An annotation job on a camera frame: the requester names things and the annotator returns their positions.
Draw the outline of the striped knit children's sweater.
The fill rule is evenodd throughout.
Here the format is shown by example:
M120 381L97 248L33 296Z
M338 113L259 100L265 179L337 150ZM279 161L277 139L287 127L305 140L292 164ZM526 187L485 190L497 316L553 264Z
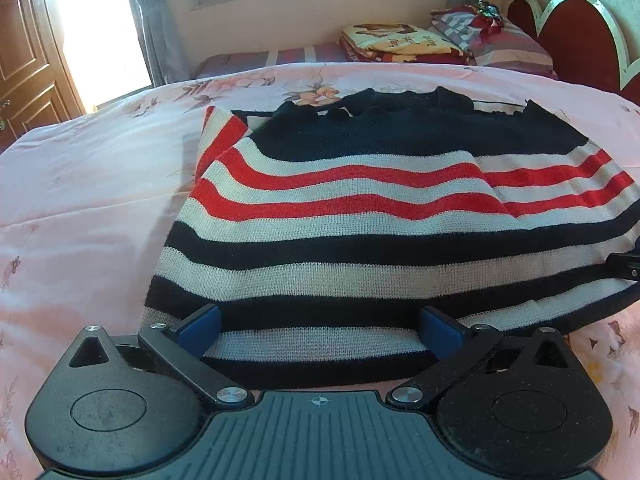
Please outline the striped knit children's sweater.
M431 361L426 307L509 334L626 309L639 282L606 262L638 248L638 184L536 103L212 105L143 319L217 307L205 362L250 388L384 382Z

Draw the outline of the pink floral quilt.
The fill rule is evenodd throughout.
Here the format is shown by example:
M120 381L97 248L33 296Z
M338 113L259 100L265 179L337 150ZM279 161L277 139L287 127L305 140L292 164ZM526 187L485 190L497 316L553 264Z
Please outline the pink floral quilt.
M171 223L193 184L206 108L328 104L372 88L445 87L491 106L534 101L639 172L639 107L616 94L496 68L292 64L170 84L29 131L1 156L1 474L40 465L24 417L78 332L134 333Z

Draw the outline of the red white headboard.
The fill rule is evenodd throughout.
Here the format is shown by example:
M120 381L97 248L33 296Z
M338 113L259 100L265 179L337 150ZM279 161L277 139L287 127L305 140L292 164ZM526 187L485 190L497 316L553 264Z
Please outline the red white headboard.
M551 55L559 80L639 102L639 61L600 0L509 0L506 17Z

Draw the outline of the striped red grey pillow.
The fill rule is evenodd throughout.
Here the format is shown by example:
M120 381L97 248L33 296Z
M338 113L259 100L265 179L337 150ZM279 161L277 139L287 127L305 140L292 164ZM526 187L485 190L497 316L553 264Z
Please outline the striped red grey pillow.
M467 53L475 66L556 78L551 55L507 18L503 18L502 32L487 38L482 38L477 28L469 26L471 20L465 14L454 14L443 20L432 17L432 26Z

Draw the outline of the red ribbon ornament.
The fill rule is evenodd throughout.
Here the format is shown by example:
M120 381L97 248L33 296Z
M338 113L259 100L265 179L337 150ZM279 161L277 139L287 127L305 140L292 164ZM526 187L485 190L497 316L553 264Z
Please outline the red ribbon ornament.
M433 18L451 18L454 14L465 14L472 18L469 26L477 28L482 38L497 35L504 27L503 16L500 9L488 0L477 0L476 3L462 4L444 10L431 12Z

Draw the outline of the striped grey purple bedsheet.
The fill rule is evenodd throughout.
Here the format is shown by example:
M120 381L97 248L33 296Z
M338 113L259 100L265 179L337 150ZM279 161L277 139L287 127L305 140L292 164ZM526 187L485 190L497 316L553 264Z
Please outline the striped grey purple bedsheet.
M196 78L224 76L284 64L347 61L345 50L335 42L285 50L218 54L202 63Z

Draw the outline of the brown wooden door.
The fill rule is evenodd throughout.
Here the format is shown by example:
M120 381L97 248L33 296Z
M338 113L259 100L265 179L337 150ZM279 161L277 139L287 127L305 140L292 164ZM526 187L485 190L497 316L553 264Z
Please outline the brown wooden door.
M85 114L46 0L1 0L1 148Z

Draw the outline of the yellow red folded blanket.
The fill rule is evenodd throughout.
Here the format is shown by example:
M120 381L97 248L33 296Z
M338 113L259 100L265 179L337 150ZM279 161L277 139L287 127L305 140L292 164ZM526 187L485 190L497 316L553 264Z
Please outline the yellow red folded blanket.
M465 65L470 58L438 32L406 23L350 25L340 45L359 62Z

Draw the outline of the grey left curtain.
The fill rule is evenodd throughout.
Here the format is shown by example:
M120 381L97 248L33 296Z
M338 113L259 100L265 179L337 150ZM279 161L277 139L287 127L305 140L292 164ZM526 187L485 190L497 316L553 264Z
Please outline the grey left curtain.
M129 0L144 62L154 87L188 80L190 70L166 0Z

